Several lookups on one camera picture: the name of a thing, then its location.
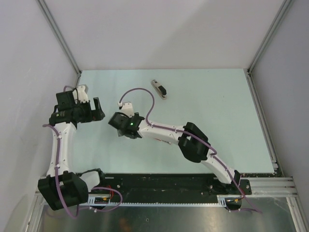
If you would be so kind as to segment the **beige black stapler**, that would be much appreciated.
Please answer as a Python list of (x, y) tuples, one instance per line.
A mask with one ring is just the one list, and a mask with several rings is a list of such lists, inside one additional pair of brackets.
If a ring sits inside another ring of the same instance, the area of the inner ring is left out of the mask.
[(161, 97), (161, 99), (166, 100), (167, 99), (167, 91), (166, 89), (155, 79), (151, 81), (151, 85), (156, 90), (158, 95)]

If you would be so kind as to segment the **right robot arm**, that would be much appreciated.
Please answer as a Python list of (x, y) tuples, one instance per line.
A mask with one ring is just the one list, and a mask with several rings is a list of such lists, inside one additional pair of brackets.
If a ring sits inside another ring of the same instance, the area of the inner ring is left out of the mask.
[(226, 193), (234, 194), (240, 188), (240, 173), (224, 163), (208, 142), (208, 137), (191, 122), (176, 127), (151, 122), (138, 113), (128, 116), (116, 112), (109, 120), (109, 125), (117, 130), (119, 136), (130, 139), (152, 138), (175, 144), (187, 160), (201, 163), (210, 169), (223, 184)]

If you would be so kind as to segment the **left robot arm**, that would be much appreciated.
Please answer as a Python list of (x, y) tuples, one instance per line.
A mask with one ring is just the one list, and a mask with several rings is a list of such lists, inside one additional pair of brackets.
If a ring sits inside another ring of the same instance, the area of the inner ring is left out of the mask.
[(46, 124), (53, 135), (50, 165), (46, 177), (38, 181), (39, 192), (54, 211), (86, 203), (91, 190), (102, 193), (107, 187), (100, 168), (77, 173), (72, 166), (77, 125), (101, 121), (105, 117), (99, 98), (93, 99), (95, 108), (92, 109), (87, 86), (81, 85), (57, 93), (56, 100)]

